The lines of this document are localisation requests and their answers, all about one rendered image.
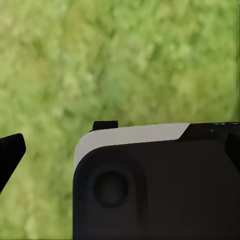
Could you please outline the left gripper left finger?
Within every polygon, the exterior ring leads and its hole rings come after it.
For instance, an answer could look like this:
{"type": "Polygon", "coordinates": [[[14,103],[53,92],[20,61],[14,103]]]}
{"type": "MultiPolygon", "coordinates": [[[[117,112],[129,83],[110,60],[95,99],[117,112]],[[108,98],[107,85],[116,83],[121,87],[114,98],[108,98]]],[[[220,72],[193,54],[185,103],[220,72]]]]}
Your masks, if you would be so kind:
{"type": "Polygon", "coordinates": [[[21,133],[0,138],[0,193],[26,152],[21,133]]]}

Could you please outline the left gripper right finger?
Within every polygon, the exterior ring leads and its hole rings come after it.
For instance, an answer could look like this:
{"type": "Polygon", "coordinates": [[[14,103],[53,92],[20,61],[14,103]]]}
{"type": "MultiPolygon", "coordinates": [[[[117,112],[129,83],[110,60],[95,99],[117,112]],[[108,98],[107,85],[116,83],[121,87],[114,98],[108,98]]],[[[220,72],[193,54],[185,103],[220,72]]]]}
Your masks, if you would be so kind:
{"type": "Polygon", "coordinates": [[[240,135],[229,133],[224,146],[224,151],[240,173],[240,135]]]}

